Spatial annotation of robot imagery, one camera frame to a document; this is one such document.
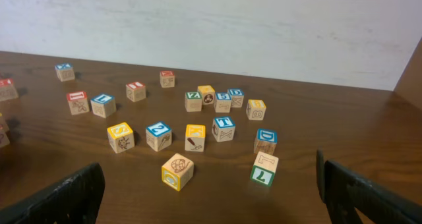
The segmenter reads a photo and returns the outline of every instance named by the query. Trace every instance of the cube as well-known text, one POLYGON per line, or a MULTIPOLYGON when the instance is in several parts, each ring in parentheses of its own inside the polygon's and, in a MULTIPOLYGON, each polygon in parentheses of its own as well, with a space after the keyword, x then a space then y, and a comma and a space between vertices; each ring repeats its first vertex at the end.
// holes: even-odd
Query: cube
POLYGON ((202 97, 203 105, 209 105, 214 102, 214 96, 216 95, 216 91, 213 89, 212 86, 198 86, 198 92, 202 97))
POLYGON ((92 112, 103 118, 107 118, 116 112, 116 101, 114 96, 100 94, 91 99, 92 112))
POLYGON ((175 154, 161 167, 162 180, 168 186, 180 191, 193 176, 193 161, 175 154))
POLYGON ((73 92, 67 94, 67 102, 71 108, 72 115, 78 115, 90 111, 88 96, 85 92, 73 92))
POLYGON ((186 92, 185 108, 188 112, 197 112, 202 110, 202 96, 199 92, 186 92))
POLYGON ((235 135, 235 128, 235 123, 228 116, 214 118, 212 123, 212 134, 217 142, 230 141, 233 140, 235 135))
POLYGON ((5 129, 0 126, 0 148, 10 144, 9 138, 7 138, 5 129))
POLYGON ((267 129, 258 129, 255 143, 253 144, 253 152, 264 152, 272 155, 277 145, 277 132, 267 129))
POLYGON ((3 130, 5 132, 9 131, 9 126, 7 126, 6 119, 3 117, 1 113, 0 113, 0 126, 3 127, 3 130))
POLYGON ((171 128, 163 122, 146 127, 146 143, 158 152, 171 145, 171 128))
POLYGON ((271 186, 274 176, 276 175, 277 164, 277 157, 259 152, 256 156, 255 163, 253 164, 251 180, 266 186, 271 186))
POLYGON ((229 89, 227 92, 231 96, 231 107, 242 108, 243 98, 245 98, 243 91, 240 89, 229 89))
POLYGON ((55 72, 57 73, 57 77, 62 82, 75 79, 75 73, 73 72, 73 67, 70 63, 56 65, 55 72))
POLYGON ((127 123, 107 128, 108 141, 115 153, 121 153, 135 146, 133 130, 127 123))
POLYGON ((263 120, 266 106, 260 99, 250 99, 246 106, 246 115, 250 120, 263 120))
POLYGON ((191 152, 203 152, 205 147, 205 126, 187 125, 185 150, 191 152))
POLYGON ((126 84, 126 96, 133 102, 146 98, 146 86, 140 82, 126 84))
POLYGON ((162 88, 170 88, 175 85, 175 75, 172 71, 161 71, 160 72, 160 84, 162 88))
POLYGON ((217 113, 229 113, 231 108, 231 96, 228 93, 217 93, 214 109, 217 113))
POLYGON ((18 98, 18 92, 12 78, 0 80, 0 101, 18 98))

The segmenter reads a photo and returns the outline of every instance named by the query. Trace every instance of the brown table surface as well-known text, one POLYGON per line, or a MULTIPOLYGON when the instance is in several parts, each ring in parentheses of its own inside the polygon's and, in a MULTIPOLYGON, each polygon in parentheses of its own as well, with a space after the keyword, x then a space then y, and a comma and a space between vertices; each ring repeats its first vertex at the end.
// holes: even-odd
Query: brown table surface
POLYGON ((316 186, 315 152, 422 204, 422 113, 392 92, 174 69, 176 87, 161 88, 163 68, 0 52, 0 72, 15 81, 20 98, 0 103, 11 145, 0 149, 0 208, 11 205, 88 165, 99 162, 105 192, 98 223, 329 223, 316 186), (60 82, 54 65, 72 63, 76 80, 60 82), (146 84, 133 103, 125 84, 146 84), (188 113, 184 93, 210 84, 217 92, 241 88, 245 100, 263 99, 263 121, 249 121, 245 103, 230 114, 211 105, 188 113), (66 93, 115 96, 117 112, 103 119, 72 116, 66 93), (236 123, 231 142, 217 143, 212 119, 236 123), (106 128, 121 122, 138 133, 136 146, 115 154, 106 128), (155 152, 145 128, 158 121, 173 144, 155 152), (184 149, 187 124, 206 125, 203 153, 184 149), (258 128, 278 132, 280 158, 270 188, 249 179, 258 128), (161 180, 174 153, 195 163, 177 192, 161 180))

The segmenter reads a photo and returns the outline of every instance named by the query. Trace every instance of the letter block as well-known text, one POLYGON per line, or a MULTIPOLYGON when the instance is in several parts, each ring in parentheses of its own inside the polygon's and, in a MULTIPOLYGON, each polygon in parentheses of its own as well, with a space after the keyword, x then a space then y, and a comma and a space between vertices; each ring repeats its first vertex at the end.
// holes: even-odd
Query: letter block
POLYGON ((228 93, 217 93, 214 102, 214 109, 217 113, 229 113, 231 108, 231 97, 228 93))
POLYGON ((72 115, 78 115, 90 111, 88 96, 85 92, 73 92, 67 94, 67 102, 71 108, 72 115))
POLYGON ((18 98, 18 92, 12 78, 0 80, 0 101, 18 98))
POLYGON ((199 92, 186 92, 185 108, 188 112, 197 112, 202 110, 202 96, 199 92))
POLYGON ((172 71, 161 71, 160 72, 160 84, 163 88, 174 87, 175 85, 175 75, 172 71))
POLYGON ((9 145, 11 142, 7 138, 6 131, 0 126, 0 148, 9 145))
POLYGON ((272 155, 277 145, 277 132, 266 129, 258 129, 255 143, 253 144, 253 152, 264 152, 272 155))
POLYGON ((126 96, 133 102, 146 98, 146 86, 140 82, 126 84, 126 96))
POLYGON ((92 112, 103 118, 107 118, 116 112, 116 101, 113 96, 101 94, 91 99, 92 112))
POLYGON ((260 99, 250 99, 246 106, 246 115, 250 120, 263 120, 266 106, 260 99))
POLYGON ((213 89, 212 86, 198 86, 198 92, 202 97, 203 105, 209 105, 214 102, 214 96, 216 95, 216 91, 213 89))
POLYGON ((243 98, 245 98, 243 91, 240 89, 229 89, 227 92, 231 96, 231 107, 242 108, 243 98))
POLYGON ((171 128, 163 122, 146 127, 146 143, 158 152, 171 145, 171 128))
POLYGON ((235 123, 228 116, 214 118, 213 120, 212 134, 216 138, 217 142, 233 140, 233 137, 235 136, 235 129, 235 123))
POLYGON ((3 114, 0 113, 0 126, 3 127, 5 132, 9 131, 9 126, 7 126, 6 119, 3 117, 3 114))
POLYGON ((161 167, 161 177, 165 184, 180 191, 193 176, 193 161, 175 154, 161 167))
POLYGON ((205 126, 187 125, 185 150, 192 152, 203 152, 205 147, 205 126))
POLYGON ((107 128, 108 141, 115 153, 121 153, 135 146, 133 130, 127 123, 107 128))
POLYGON ((55 72, 60 81, 65 82, 68 80, 75 79, 75 73, 73 72, 73 66, 70 63, 63 63, 55 66, 55 72))
POLYGON ((253 164, 251 180, 271 186, 276 175, 277 164, 277 157, 259 152, 253 164))

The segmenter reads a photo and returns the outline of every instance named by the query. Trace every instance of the number block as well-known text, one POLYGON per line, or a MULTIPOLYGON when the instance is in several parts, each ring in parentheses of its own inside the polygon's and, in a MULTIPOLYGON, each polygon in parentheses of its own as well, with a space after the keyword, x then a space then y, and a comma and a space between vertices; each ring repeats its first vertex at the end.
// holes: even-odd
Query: number block
POLYGON ((202 96, 199 92, 186 92, 185 108, 188 112, 198 112, 202 110, 202 96))
POLYGON ((73 92, 67 94, 67 102, 71 108, 72 115, 78 115, 90 111, 88 96, 85 92, 73 92))
POLYGON ((235 123, 228 116, 214 118, 212 122, 212 135, 214 135, 217 142, 233 140, 235 129, 235 123))
POLYGON ((133 130, 127 123, 107 128, 108 141, 115 153, 121 153, 135 146, 133 130))
POLYGON ((260 99, 250 99, 246 106, 246 115, 250 120, 263 120, 266 106, 260 99))
POLYGON ((205 126, 187 125, 185 150, 191 152, 203 152, 205 147, 205 126))
POLYGON ((158 152, 171 145, 171 128, 163 122, 146 127, 146 143, 158 152))
POLYGON ((0 101, 18 98, 18 92, 12 78, 0 80, 0 101))
POLYGON ((264 152, 272 155, 277 145, 277 132, 266 129, 258 129, 255 143, 253 144, 253 152, 264 152))
POLYGON ((232 108, 242 108, 243 99, 245 95, 240 89, 229 89, 228 94, 231 96, 231 107, 232 108))
POLYGON ((231 108, 231 96, 228 93, 217 93, 214 109, 217 113, 229 113, 231 108))
POLYGON ((162 88, 174 87, 175 75, 172 71, 161 71, 160 72, 160 84, 162 88))
POLYGON ((6 120, 1 113, 0 113, 0 126, 3 127, 3 130, 5 132, 9 131, 9 126, 7 126, 6 120))
POLYGON ((271 186, 276 175, 277 164, 277 157, 259 152, 253 164, 251 180, 271 186))
POLYGON ((133 102, 146 98, 146 86, 140 82, 126 84, 126 96, 133 102))
POLYGON ((75 79, 75 73, 73 72, 73 66, 70 63, 63 63, 55 66, 55 72, 60 81, 65 82, 68 80, 75 79))
POLYGON ((0 126, 0 148, 9 145, 11 142, 7 138, 5 129, 0 126))
POLYGON ((116 112, 116 101, 113 96, 101 94, 91 99, 92 112, 103 118, 107 118, 116 112))
POLYGON ((161 177, 165 184, 180 191, 193 176, 193 161, 175 154, 161 167, 161 177))
POLYGON ((203 105, 209 105, 214 102, 214 96, 216 96, 216 91, 213 89, 212 86, 198 86, 198 92, 202 97, 203 105))

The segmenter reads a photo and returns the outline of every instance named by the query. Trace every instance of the wooden block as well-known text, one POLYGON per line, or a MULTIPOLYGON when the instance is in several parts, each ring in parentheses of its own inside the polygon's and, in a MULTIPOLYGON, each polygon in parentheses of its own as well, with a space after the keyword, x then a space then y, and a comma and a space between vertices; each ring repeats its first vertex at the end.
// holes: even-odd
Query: wooden block
POLYGON ((212 86, 198 86, 198 92, 202 97, 203 105, 209 105, 214 102, 214 96, 216 95, 216 91, 213 89, 212 86))
POLYGON ((163 88, 174 87, 175 85, 175 75, 172 71, 161 71, 160 72, 160 84, 163 88))
POLYGON ((0 148, 9 145, 11 142, 7 138, 6 131, 0 126, 0 148))
POLYGON ((135 146, 133 130, 127 123, 107 128, 108 141, 115 153, 121 153, 135 146))
POLYGON ((62 82, 75 79, 75 73, 73 72, 73 67, 70 63, 56 65, 55 72, 57 73, 57 77, 62 82))
POLYGON ((277 164, 277 157, 259 152, 253 164, 251 180, 271 186, 276 175, 277 164))
POLYGON ((67 94, 67 102, 71 108, 72 115, 78 115, 90 111, 88 96, 85 92, 73 92, 67 94))
POLYGON ((199 92, 186 92, 185 108, 188 112, 197 112, 202 110, 202 96, 199 92))
POLYGON ((91 99, 92 112, 103 118, 107 118, 116 112, 116 101, 113 96, 100 94, 91 99))
POLYGON ((0 101, 18 98, 18 92, 12 78, 0 80, 0 101))
POLYGON ((277 132, 267 129, 258 129, 255 143, 253 144, 253 152, 264 152, 272 155, 277 145, 277 132))
POLYGON ((3 117, 1 113, 0 113, 0 126, 3 127, 3 130, 5 132, 9 131, 9 126, 7 126, 6 119, 3 117))
POLYGON ((263 120, 266 106, 260 99, 250 99, 246 106, 246 115, 250 120, 263 120))
POLYGON ((240 89, 229 89, 227 92, 231 96, 231 107, 242 108, 243 98, 245 98, 243 91, 240 89))
POLYGON ((217 113, 229 113, 231 108, 231 97, 228 93, 217 93, 214 102, 214 109, 217 113))
POLYGON ((161 167, 161 177, 165 184, 180 191, 193 176, 193 161, 175 154, 161 167))
POLYGON ((171 145, 171 128, 163 122, 146 127, 146 143, 158 152, 171 145))
POLYGON ((212 122, 212 134, 216 138, 217 142, 233 140, 233 137, 235 136, 235 129, 235 123, 228 116, 214 118, 212 122))
POLYGON ((126 96, 133 102, 146 98, 146 86, 140 82, 126 84, 126 96))
POLYGON ((205 126, 187 125, 185 150, 191 152, 203 152, 205 148, 205 126))

